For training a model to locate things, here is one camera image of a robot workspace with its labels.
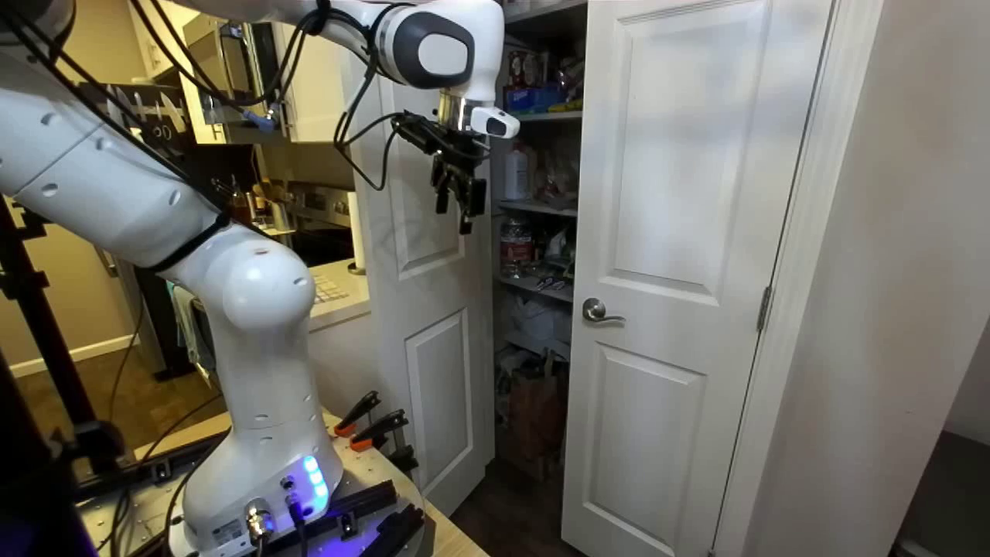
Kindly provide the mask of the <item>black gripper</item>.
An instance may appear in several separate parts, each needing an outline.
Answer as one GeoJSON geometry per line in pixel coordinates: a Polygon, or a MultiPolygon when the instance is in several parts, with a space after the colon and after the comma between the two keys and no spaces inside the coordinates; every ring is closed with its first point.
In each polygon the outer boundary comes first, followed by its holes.
{"type": "MultiPolygon", "coordinates": [[[[481,144],[473,139],[471,133],[458,133],[413,113],[399,113],[393,119],[393,131],[406,144],[416,146],[424,154],[433,154],[430,184],[436,192],[436,215],[448,215],[448,168],[473,174],[485,159],[481,144]]],[[[485,184],[481,179],[463,184],[458,188],[458,204],[462,204],[458,232],[467,236],[473,228],[473,219],[485,212],[485,184]]]]}

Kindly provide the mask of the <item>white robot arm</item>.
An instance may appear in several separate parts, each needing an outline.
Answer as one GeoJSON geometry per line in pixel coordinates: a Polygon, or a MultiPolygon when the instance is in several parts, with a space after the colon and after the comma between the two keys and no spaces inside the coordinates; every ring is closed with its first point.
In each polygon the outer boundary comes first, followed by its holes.
{"type": "MultiPolygon", "coordinates": [[[[433,126],[462,144],[519,131],[495,107],[498,0],[181,3],[339,45],[402,87],[433,89],[433,126]]],[[[71,24],[75,0],[4,0],[0,120],[11,136],[0,188],[204,304],[233,431],[187,477],[169,544],[193,557],[241,557],[322,520],[344,479],[307,357],[314,286],[291,248],[227,219],[56,79],[48,55],[71,24]]]]}

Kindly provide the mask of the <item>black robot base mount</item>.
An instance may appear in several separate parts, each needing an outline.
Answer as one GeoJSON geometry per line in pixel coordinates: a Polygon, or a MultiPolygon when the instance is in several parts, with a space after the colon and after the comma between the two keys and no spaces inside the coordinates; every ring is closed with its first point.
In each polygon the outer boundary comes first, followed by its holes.
{"type": "Polygon", "coordinates": [[[347,491],[318,520],[288,514],[288,534],[274,534],[274,514],[253,502],[233,525],[226,544],[196,552],[181,520],[159,537],[163,557],[433,557],[436,524],[406,502],[388,479],[347,491]]]}

